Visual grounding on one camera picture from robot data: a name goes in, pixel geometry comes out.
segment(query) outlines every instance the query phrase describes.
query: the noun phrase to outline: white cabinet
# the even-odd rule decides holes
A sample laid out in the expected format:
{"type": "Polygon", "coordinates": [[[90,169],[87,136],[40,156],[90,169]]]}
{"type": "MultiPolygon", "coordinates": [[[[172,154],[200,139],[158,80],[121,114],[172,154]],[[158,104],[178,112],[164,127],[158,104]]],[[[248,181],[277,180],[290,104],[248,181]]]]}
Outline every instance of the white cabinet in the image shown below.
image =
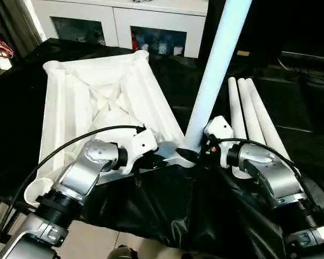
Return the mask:
{"type": "Polygon", "coordinates": [[[186,33],[184,56],[198,57],[205,23],[204,16],[125,8],[114,8],[114,16],[120,47],[132,48],[133,27],[180,31],[186,33]]]}
{"type": "Polygon", "coordinates": [[[105,45],[118,46],[112,7],[46,0],[32,4],[47,38],[99,43],[104,39],[105,45]]]}
{"type": "Polygon", "coordinates": [[[32,0],[32,3],[47,38],[105,42],[107,46],[128,49],[143,46],[149,51],[193,58],[198,57],[207,13],[207,0],[142,3],[32,0]]]}

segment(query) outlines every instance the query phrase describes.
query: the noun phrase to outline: black connector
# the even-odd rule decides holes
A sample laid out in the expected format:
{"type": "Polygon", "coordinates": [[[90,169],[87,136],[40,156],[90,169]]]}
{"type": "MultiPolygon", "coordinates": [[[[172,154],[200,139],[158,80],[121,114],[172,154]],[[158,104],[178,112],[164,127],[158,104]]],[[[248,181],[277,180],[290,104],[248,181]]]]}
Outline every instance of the black connector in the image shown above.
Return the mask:
{"type": "Polygon", "coordinates": [[[36,201],[40,202],[35,215],[52,224],[68,229],[80,215],[82,205],[75,199],[51,189],[36,201]]]}
{"type": "Polygon", "coordinates": [[[228,150],[227,154],[227,164],[230,166],[239,166],[239,153],[241,146],[234,144],[231,149],[228,150]]]}

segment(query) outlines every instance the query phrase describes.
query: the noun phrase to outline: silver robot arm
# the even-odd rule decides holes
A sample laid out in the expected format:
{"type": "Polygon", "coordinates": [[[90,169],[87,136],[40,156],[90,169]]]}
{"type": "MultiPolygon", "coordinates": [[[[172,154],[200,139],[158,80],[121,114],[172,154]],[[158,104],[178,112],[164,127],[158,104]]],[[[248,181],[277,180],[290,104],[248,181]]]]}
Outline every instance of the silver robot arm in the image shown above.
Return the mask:
{"type": "Polygon", "coordinates": [[[60,258],[52,247],[60,247],[66,239],[68,227],[79,217],[100,174],[121,167],[122,177],[126,177],[136,160],[156,149],[149,129],[133,136],[122,147],[98,139],[88,141],[51,190],[37,199],[39,207],[13,234],[1,250],[0,259],[60,258]]]}
{"type": "Polygon", "coordinates": [[[205,153],[218,152],[221,167],[239,167],[253,178],[274,210],[288,246],[303,254],[303,250],[324,244],[324,224],[314,219],[311,202],[300,185],[297,170],[292,170],[263,147],[240,145],[234,141],[216,143],[218,139],[233,137],[230,125],[223,117],[210,121],[205,134],[209,140],[205,153]]]}

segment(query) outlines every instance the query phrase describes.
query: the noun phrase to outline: white cylinder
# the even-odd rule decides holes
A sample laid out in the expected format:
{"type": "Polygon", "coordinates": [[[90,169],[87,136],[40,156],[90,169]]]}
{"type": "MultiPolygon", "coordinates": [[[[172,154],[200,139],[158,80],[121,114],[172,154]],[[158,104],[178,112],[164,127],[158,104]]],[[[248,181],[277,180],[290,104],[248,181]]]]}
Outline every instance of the white cylinder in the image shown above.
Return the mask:
{"type": "Polygon", "coordinates": [[[244,111],[247,134],[250,140],[265,144],[257,115],[255,114],[249,89],[244,78],[238,80],[242,109],[244,111]]]}
{"type": "Polygon", "coordinates": [[[227,0],[186,131],[183,147],[197,150],[252,0],[227,0]]]}
{"type": "Polygon", "coordinates": [[[251,78],[246,79],[246,85],[250,91],[254,110],[258,117],[259,125],[263,132],[266,144],[275,149],[285,158],[289,159],[286,148],[283,145],[282,140],[278,135],[273,122],[271,121],[271,118],[264,106],[264,103],[262,102],[257,89],[255,88],[253,80],[251,78]]]}
{"type": "Polygon", "coordinates": [[[231,122],[235,138],[246,139],[244,118],[242,117],[237,81],[234,77],[228,80],[229,105],[231,108],[231,122]]]}

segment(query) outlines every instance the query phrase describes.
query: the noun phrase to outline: black cloth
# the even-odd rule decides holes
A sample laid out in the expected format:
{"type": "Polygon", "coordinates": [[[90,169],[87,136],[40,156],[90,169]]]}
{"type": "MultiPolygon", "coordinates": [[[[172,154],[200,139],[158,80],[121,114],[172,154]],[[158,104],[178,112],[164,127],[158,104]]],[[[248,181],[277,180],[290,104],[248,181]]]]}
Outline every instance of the black cloth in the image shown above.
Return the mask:
{"type": "MultiPolygon", "coordinates": [[[[50,39],[0,76],[0,197],[9,199],[38,161],[47,77],[42,65],[131,53],[50,39]]],[[[185,131],[204,65],[150,56],[150,66],[185,131]]],[[[324,78],[254,67],[234,59],[227,77],[253,77],[278,132],[316,202],[324,209],[324,78]],[[314,181],[321,183],[320,188],[314,181]]],[[[212,117],[230,121],[227,78],[212,117]]],[[[230,171],[171,166],[95,188],[86,223],[153,238],[170,247],[227,258],[283,258],[282,231],[249,184],[230,171]]]]}

